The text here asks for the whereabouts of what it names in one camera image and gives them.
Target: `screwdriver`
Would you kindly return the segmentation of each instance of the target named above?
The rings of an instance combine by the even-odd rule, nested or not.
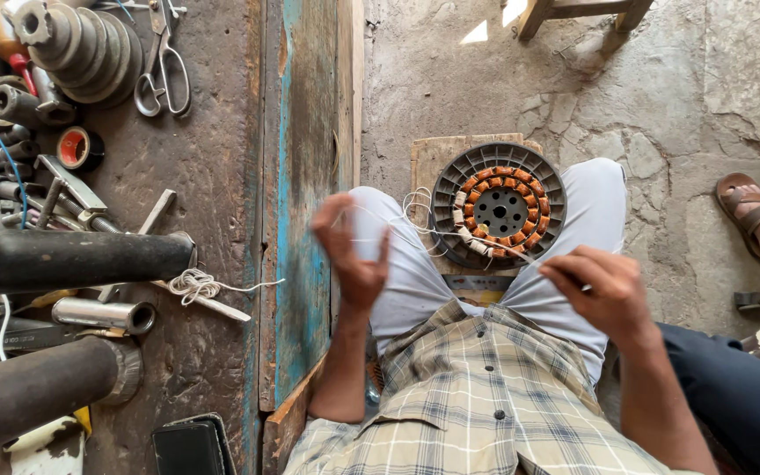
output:
[[[75,295],[78,295],[78,289],[66,289],[66,290],[56,290],[54,292],[48,292],[47,294],[41,295],[40,297],[35,298],[31,301],[28,305],[26,305],[23,308],[18,309],[17,311],[13,312],[13,314],[18,314],[19,312],[22,312],[23,310],[27,310],[29,308],[43,308],[47,307],[49,305],[52,305],[53,303],[56,303],[58,300],[64,297],[74,297]]]

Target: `wooden stool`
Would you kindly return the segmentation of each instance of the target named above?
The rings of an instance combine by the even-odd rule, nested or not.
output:
[[[518,20],[518,36],[532,40],[541,22],[554,18],[589,17],[619,14],[615,31],[636,29],[653,0],[529,0]]]

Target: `roll of tape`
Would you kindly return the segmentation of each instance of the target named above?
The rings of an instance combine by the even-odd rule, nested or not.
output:
[[[89,172],[105,156],[105,143],[98,134],[81,127],[70,127],[58,139],[58,158],[70,170]]]

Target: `sandal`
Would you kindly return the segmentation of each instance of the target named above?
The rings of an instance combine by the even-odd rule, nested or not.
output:
[[[734,209],[737,208],[738,204],[760,203],[760,193],[748,193],[738,188],[744,185],[758,186],[758,183],[743,173],[730,173],[717,181],[714,198],[717,199],[720,208],[741,232],[746,250],[760,259],[760,246],[755,238],[755,230],[760,225],[760,206],[753,208],[740,219],[734,217]]]

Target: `dark trousers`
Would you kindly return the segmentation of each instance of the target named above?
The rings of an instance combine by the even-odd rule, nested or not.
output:
[[[760,474],[760,359],[732,338],[659,327],[691,411],[744,470]]]

